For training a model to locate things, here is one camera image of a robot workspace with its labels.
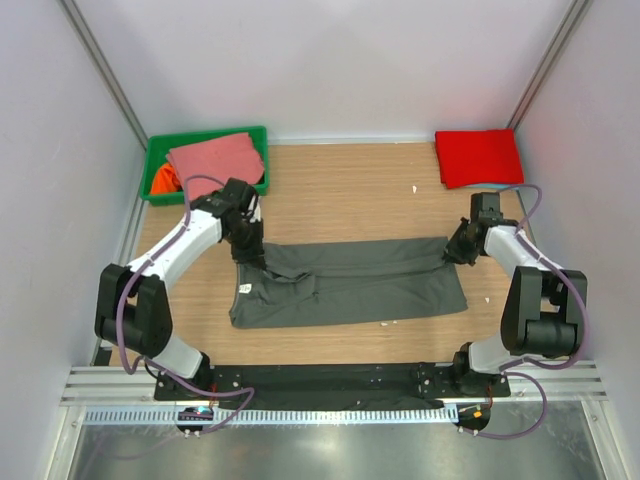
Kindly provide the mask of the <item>grey t shirt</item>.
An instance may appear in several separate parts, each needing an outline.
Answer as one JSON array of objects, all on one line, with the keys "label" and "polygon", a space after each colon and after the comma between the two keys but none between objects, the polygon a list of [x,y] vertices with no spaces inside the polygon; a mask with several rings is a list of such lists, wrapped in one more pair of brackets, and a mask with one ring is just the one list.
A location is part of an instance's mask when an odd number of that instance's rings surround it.
[{"label": "grey t shirt", "polygon": [[391,322],[463,312],[444,237],[265,244],[266,266],[237,267],[238,329]]}]

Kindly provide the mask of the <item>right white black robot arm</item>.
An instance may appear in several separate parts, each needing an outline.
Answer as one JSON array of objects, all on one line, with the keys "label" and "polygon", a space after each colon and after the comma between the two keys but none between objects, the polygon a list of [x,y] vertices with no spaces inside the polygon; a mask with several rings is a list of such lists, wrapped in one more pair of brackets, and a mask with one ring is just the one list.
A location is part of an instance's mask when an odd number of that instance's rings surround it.
[{"label": "right white black robot arm", "polygon": [[521,222],[504,216],[498,192],[471,196],[470,216],[461,219],[443,259],[474,265],[480,256],[502,267],[510,287],[498,333],[467,343],[454,355],[454,390],[464,396],[486,394],[506,370],[522,363],[550,370],[571,366],[588,323],[586,276],[542,253]]}]

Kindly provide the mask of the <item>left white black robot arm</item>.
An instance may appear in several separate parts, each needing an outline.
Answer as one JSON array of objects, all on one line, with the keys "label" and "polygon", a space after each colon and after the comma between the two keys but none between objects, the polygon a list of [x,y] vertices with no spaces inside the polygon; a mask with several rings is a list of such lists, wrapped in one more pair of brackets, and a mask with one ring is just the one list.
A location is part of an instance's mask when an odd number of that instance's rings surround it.
[{"label": "left white black robot arm", "polygon": [[265,269],[259,194],[249,183],[231,178],[219,190],[185,201],[177,225],[149,251],[125,266],[110,264],[100,275],[94,330],[119,350],[125,371],[141,361],[171,378],[189,399],[212,390],[209,357],[174,331],[169,292],[209,248],[226,241],[238,265]]}]

